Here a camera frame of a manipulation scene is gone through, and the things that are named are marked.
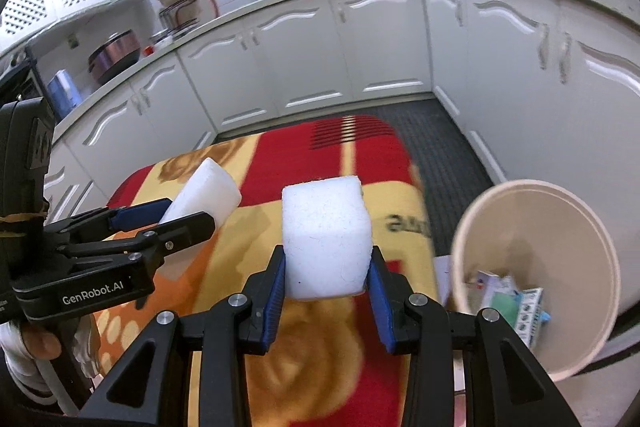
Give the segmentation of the white gloved left hand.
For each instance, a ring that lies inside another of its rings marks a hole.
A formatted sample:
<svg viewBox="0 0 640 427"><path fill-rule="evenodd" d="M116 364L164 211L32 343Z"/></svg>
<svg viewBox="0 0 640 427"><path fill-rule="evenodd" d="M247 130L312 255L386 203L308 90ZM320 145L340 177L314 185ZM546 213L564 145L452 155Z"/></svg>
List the white gloved left hand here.
<svg viewBox="0 0 640 427"><path fill-rule="evenodd" d="M103 369L98 360L100 344L94 316L81 317L73 335L73 358L94 385L103 379ZM63 345L58 337L39 326L6 322L1 325L1 350L12 381L30 402L43 407L60 405L64 413L72 410L70 400L61 395L62 385L51 385L41 372L44 361L49 362L62 355Z"/></svg>

